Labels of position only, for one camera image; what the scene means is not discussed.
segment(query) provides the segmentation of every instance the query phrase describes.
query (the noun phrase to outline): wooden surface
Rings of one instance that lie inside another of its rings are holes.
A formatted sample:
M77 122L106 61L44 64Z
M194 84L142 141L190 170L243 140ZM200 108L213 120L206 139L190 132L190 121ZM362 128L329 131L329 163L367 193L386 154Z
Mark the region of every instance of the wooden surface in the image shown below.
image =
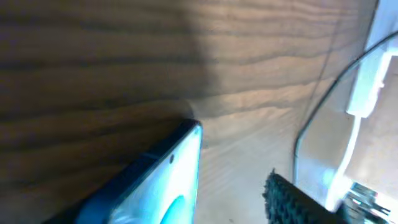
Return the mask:
M398 58L393 57L371 115L362 119L346 175L398 200Z
M0 3L1 223L79 201L181 118L205 138L195 223L264 223L264 181L363 49L375 0Z

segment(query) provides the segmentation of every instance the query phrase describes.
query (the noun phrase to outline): blue phone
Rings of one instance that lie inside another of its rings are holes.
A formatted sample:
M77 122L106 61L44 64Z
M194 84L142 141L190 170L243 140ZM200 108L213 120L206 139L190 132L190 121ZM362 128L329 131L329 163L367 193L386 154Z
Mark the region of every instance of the blue phone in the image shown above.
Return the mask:
M203 128L184 120L102 188L46 223L193 223Z

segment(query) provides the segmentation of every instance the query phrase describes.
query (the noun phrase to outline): wood grain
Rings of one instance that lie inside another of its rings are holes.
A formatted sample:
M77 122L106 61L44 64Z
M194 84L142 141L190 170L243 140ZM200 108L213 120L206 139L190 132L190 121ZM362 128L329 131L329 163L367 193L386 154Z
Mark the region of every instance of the wood grain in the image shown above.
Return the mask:
M265 222L264 180L291 177L305 111L362 51L374 3L0 2L0 222L51 217L192 117L195 222Z

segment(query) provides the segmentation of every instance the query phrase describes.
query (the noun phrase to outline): glass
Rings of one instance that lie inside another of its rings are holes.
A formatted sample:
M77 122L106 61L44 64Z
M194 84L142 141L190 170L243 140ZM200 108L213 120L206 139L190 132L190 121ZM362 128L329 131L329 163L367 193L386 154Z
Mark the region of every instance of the glass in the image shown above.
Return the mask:
M389 35L350 63L322 96L297 136L294 184L328 210L336 209L338 198L352 185L344 173L361 118L372 113L389 62L398 55L397 36L398 32Z

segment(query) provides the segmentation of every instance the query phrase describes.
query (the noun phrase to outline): wooden table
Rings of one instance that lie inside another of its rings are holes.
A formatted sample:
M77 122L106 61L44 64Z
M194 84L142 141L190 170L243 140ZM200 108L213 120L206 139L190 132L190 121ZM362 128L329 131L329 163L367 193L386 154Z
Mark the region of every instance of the wooden table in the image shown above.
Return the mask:
M264 223L272 168L361 53L376 0L0 3L0 222L79 201L181 118L205 138L195 223Z

